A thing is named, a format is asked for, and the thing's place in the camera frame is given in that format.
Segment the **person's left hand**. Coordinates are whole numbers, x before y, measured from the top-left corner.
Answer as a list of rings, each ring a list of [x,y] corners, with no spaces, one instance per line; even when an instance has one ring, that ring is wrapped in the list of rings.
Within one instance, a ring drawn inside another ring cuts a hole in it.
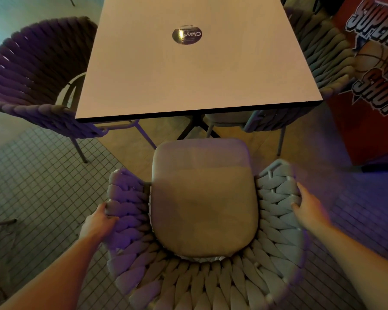
[[[109,216],[105,213],[106,207],[106,202],[99,204],[96,210],[85,219],[79,232],[79,241],[86,243],[94,251],[114,230],[106,230],[104,228],[105,216]]]

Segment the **person's right hand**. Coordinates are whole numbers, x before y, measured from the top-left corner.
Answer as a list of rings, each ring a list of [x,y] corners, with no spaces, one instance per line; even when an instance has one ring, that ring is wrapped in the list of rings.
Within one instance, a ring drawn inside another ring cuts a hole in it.
[[[300,182],[297,182],[301,194],[300,205],[305,205],[304,215],[295,215],[299,224],[313,235],[326,227],[331,227],[332,223],[326,209],[320,200],[311,194]]]

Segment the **person's right forearm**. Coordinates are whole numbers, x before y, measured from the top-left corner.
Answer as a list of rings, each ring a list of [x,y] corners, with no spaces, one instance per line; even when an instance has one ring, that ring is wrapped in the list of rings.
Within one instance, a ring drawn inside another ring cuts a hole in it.
[[[326,222],[310,231],[341,266],[367,309],[388,310],[388,260]]]

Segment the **person's left forearm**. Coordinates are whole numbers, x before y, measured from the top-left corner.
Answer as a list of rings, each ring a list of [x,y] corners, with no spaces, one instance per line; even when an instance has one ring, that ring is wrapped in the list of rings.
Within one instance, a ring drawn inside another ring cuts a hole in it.
[[[80,237],[0,310],[76,310],[89,264],[101,241],[96,236]]]

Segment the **grey seat cushion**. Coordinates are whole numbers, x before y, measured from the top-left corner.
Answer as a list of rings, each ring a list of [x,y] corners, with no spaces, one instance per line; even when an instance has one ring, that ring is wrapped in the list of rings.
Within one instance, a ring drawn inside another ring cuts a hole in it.
[[[205,114],[205,117],[211,124],[215,125],[234,125],[244,126],[254,111],[227,112],[216,114]]]
[[[259,205],[247,145],[237,138],[162,143],[153,156],[150,218],[166,249],[229,257],[249,245]]]

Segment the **red basketball arcade machine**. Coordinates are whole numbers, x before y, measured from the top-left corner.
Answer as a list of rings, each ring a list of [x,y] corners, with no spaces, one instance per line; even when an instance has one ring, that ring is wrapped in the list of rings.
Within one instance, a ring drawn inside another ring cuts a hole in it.
[[[388,172],[388,0],[345,0],[332,17],[355,54],[355,77],[327,101],[353,166]]]

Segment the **black table base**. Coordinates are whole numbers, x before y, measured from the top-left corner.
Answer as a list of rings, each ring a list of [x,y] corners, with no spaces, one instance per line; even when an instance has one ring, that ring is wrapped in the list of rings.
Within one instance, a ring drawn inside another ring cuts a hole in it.
[[[186,128],[183,130],[183,132],[179,135],[177,140],[183,140],[189,135],[189,133],[196,127],[200,127],[202,130],[207,132],[207,138],[213,137],[213,138],[220,138],[220,136],[213,130],[214,125],[207,124],[204,121],[204,114],[195,114],[195,115],[184,115],[184,117],[189,119],[189,123],[186,126]]]

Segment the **round black sticker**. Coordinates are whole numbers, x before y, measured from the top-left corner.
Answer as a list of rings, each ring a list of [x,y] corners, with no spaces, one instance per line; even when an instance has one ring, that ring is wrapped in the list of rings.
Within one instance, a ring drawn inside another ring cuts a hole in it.
[[[193,25],[183,25],[172,32],[172,39],[181,45],[197,43],[202,38],[202,30]]]

